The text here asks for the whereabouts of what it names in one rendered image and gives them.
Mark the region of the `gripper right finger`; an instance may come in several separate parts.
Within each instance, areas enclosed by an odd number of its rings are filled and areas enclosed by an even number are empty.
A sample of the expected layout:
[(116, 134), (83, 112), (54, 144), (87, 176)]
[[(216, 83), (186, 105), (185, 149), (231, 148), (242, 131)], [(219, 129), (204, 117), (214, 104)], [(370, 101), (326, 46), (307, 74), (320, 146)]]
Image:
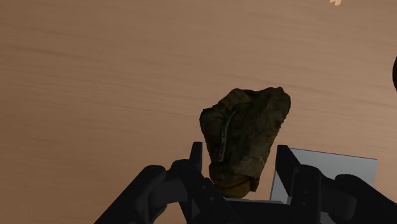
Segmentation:
[(291, 198), (292, 224), (397, 224), (397, 203), (352, 174), (326, 177), (317, 167), (301, 164), (286, 145), (277, 147), (275, 171)]

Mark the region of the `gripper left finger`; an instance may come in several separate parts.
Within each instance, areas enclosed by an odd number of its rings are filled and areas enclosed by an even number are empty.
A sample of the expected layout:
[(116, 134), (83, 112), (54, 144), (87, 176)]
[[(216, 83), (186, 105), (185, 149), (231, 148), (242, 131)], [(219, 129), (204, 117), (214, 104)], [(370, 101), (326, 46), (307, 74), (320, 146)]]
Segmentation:
[(190, 157), (174, 161), (169, 170), (145, 167), (94, 224), (155, 224), (176, 202), (186, 224), (242, 224), (201, 168), (202, 143), (194, 142)]

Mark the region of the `grey flat rectangular box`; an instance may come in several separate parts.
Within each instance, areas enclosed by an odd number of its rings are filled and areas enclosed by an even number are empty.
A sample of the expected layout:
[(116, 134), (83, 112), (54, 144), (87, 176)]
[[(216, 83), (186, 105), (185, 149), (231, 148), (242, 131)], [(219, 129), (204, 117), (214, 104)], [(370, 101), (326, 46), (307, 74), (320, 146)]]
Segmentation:
[(334, 179), (338, 174), (352, 174), (376, 188), (377, 160), (320, 151), (292, 148), (301, 164), (317, 167), (326, 177)]

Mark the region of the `olive brown crumpled lump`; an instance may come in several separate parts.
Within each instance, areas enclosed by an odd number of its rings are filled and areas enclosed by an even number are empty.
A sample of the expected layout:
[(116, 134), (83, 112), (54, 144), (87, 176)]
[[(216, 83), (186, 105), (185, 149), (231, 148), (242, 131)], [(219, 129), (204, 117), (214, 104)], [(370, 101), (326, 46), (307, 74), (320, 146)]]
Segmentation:
[(255, 192), (271, 147), (291, 108), (282, 87), (235, 88), (199, 118), (211, 159), (210, 179), (226, 198)]

